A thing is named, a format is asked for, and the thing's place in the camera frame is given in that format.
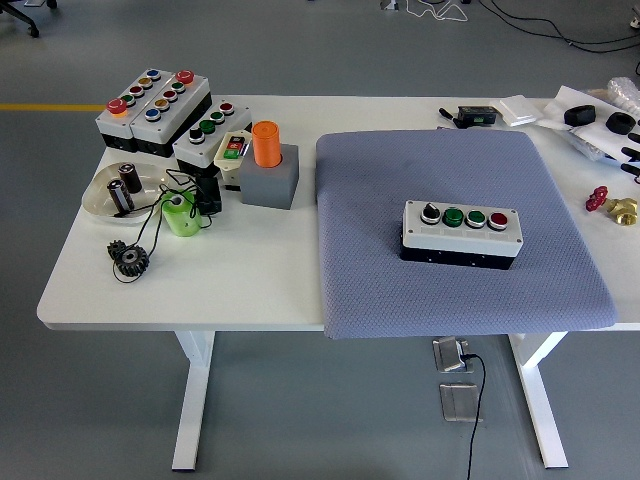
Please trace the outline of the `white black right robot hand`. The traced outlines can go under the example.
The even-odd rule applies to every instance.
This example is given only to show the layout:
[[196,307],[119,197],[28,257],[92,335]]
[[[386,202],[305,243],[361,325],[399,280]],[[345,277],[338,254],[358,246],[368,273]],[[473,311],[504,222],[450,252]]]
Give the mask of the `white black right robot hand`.
[[629,147],[623,147],[621,149],[621,153],[623,155],[626,155],[628,157],[628,160],[626,162],[623,162],[620,165],[620,168],[629,173],[632,174],[634,176],[634,181],[636,183],[639,183],[639,179],[640,179],[640,166],[639,166],[639,162],[640,162],[640,152],[638,150],[629,148]]

